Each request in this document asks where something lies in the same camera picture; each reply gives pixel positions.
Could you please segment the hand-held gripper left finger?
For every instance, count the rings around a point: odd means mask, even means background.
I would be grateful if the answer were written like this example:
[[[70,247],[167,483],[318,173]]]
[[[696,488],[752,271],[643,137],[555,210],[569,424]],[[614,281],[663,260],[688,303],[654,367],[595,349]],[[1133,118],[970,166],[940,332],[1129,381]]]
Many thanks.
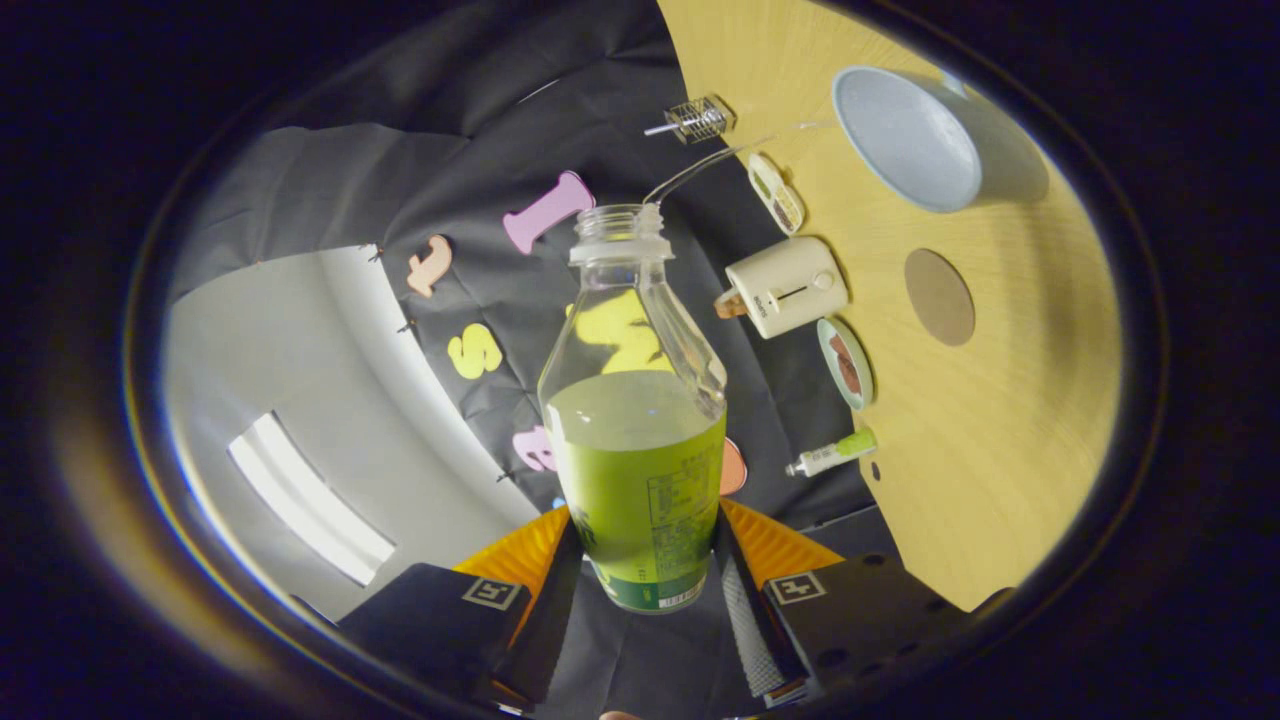
[[[582,556],[561,506],[454,568],[411,565],[337,628],[443,691],[532,711],[550,692]]]

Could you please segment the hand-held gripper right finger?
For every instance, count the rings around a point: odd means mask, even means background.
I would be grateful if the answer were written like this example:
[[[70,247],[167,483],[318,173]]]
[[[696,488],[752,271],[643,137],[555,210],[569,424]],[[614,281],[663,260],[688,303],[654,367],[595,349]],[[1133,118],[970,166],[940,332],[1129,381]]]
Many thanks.
[[[846,559],[728,498],[716,561],[748,688],[768,707],[916,673],[973,623],[897,559]]]

